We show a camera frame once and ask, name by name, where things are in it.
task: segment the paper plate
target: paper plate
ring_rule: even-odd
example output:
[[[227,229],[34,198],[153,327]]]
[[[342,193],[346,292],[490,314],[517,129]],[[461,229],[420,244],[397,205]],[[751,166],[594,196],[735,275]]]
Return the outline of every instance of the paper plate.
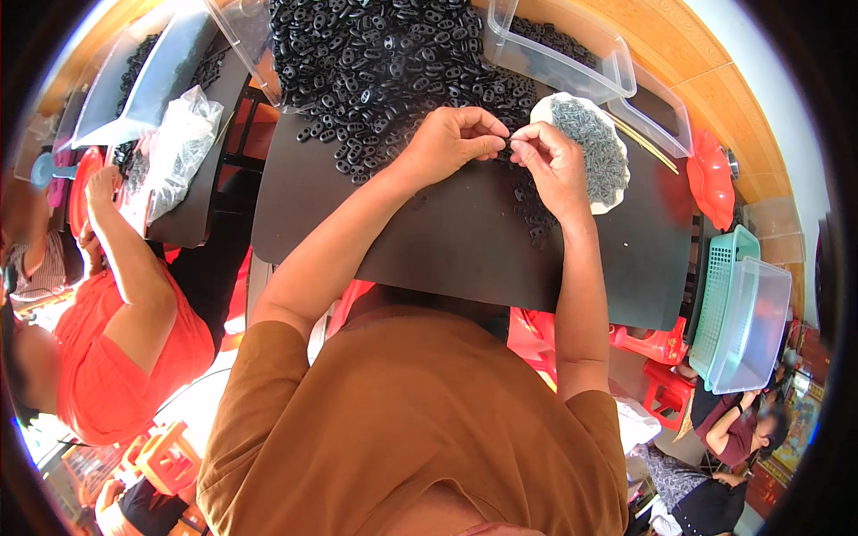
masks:
[[[533,110],[530,111],[530,122],[536,123],[538,121],[545,121],[548,124],[554,124],[554,115],[551,113],[551,100],[559,99],[559,100],[577,100],[581,104],[584,105],[588,110],[592,111],[596,117],[599,118],[604,124],[610,127],[611,132],[613,132],[613,138],[617,142],[617,146],[619,150],[622,151],[624,157],[628,159],[628,149],[625,148],[625,144],[622,140],[620,140],[619,136],[617,136],[617,130],[613,126],[613,121],[607,114],[599,108],[599,106],[595,105],[592,100],[582,99],[580,97],[574,97],[566,92],[555,93],[553,95],[548,95],[544,99],[540,100],[536,103],[536,106],[533,107]],[[628,187],[629,179],[631,178],[631,174],[629,173],[629,166],[626,165],[623,170],[623,182],[625,182],[626,187]],[[605,205],[602,202],[593,202],[590,203],[590,212],[593,214],[604,214],[608,210],[616,207],[620,203],[623,202],[623,190],[617,189],[617,195],[614,198],[614,202],[611,205]]]
[[[81,163],[75,173],[75,181],[71,185],[69,194],[69,227],[71,234],[75,237],[81,236],[83,224],[89,219],[87,215],[87,183],[93,173],[105,166],[105,159],[101,156],[101,150],[92,146],[83,154]]]

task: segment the white plate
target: white plate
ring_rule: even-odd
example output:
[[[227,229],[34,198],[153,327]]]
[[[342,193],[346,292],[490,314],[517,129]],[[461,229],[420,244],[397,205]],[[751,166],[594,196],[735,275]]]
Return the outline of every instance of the white plate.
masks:
[[[613,138],[617,142],[619,150],[623,153],[623,156],[628,159],[628,150],[625,148],[625,144],[623,143],[623,141],[620,140],[619,136],[617,136],[617,130],[613,126],[613,121],[610,117],[607,116],[604,111],[601,110],[599,106],[595,105],[592,100],[582,99],[581,97],[574,97],[566,92],[548,95],[546,98],[536,103],[536,106],[534,106],[533,110],[530,111],[531,123],[545,121],[548,124],[554,124],[554,115],[551,113],[552,99],[558,99],[561,101],[574,99],[583,104],[584,107],[586,107],[588,110],[591,110],[595,114],[595,116],[599,118],[600,121],[610,127],[611,132],[613,132]],[[623,182],[625,182],[626,187],[628,187],[630,178],[631,174],[629,173],[629,166],[626,166],[623,170]],[[616,207],[623,202],[623,190],[624,189],[617,189],[617,196],[614,199],[613,204],[609,206],[601,202],[590,203],[590,212],[593,214],[604,214],[608,210]]]

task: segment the hair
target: hair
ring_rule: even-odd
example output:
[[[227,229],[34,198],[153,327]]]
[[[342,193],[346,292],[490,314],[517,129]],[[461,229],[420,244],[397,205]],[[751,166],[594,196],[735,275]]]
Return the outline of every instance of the hair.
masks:
[[[775,404],[771,408],[771,416],[776,421],[775,430],[766,436],[769,438],[769,444],[759,448],[758,456],[760,460],[768,460],[771,457],[771,453],[783,445],[789,434],[791,418],[787,407],[783,404]]]
[[[3,315],[3,323],[11,322],[13,324],[8,330],[3,330],[3,351],[0,352],[0,359],[3,361],[3,377],[6,378],[6,385],[9,386],[9,398],[12,399],[12,409],[15,411],[18,422],[22,426],[29,427],[39,416],[39,410],[21,402],[21,393],[27,387],[27,379],[24,377],[12,350],[12,340],[24,329],[24,324],[15,318],[14,314],[11,314],[9,302],[3,308],[9,309],[9,313]]]

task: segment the brown t-shirt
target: brown t-shirt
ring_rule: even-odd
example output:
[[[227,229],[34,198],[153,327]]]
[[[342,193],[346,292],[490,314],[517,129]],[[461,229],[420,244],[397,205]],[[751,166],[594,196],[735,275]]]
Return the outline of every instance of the brown t-shirt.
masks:
[[[367,313],[307,364],[282,322],[248,329],[198,485],[216,534],[383,534],[454,481],[488,521],[545,534],[622,534],[617,407],[564,405],[522,359],[457,316]]]

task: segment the plastic container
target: plastic container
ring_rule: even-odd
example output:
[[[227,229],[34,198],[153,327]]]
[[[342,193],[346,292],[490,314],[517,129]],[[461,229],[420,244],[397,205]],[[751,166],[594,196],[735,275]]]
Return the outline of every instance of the plastic container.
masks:
[[[280,109],[283,95],[271,52],[274,40],[269,28],[270,0],[205,0],[205,3],[271,105]]]
[[[483,33],[486,58],[507,69],[529,76],[559,91],[590,99],[597,105],[637,91],[629,48],[613,28],[569,3],[562,21],[553,22],[598,58],[597,69],[536,43],[510,30],[518,0],[491,0]]]
[[[792,196],[770,197],[742,208],[745,225],[759,239],[760,258],[770,264],[805,261],[804,234]]]
[[[792,274],[745,257],[736,263],[727,314],[706,377],[713,394],[765,387],[781,350]]]
[[[677,97],[670,88],[661,83],[653,75],[640,65],[634,64],[635,81],[652,93],[658,99],[663,100],[674,109],[676,134],[671,134],[665,127],[661,126],[653,117],[635,108],[626,99],[611,99],[607,102],[607,108],[611,113],[628,123],[656,145],[664,149],[674,158],[686,158],[692,155],[692,124],[688,120],[688,110],[682,100]]]
[[[743,226],[710,241],[703,304],[694,344],[688,353],[689,363],[706,381],[707,390],[712,390],[710,368],[722,344],[734,269],[746,257],[759,259],[759,241]]]
[[[151,33],[163,31],[143,64],[119,117],[126,60]],[[202,0],[167,2],[128,27],[95,78],[78,120],[73,148],[113,146],[154,133],[167,103],[189,86],[217,27]]]

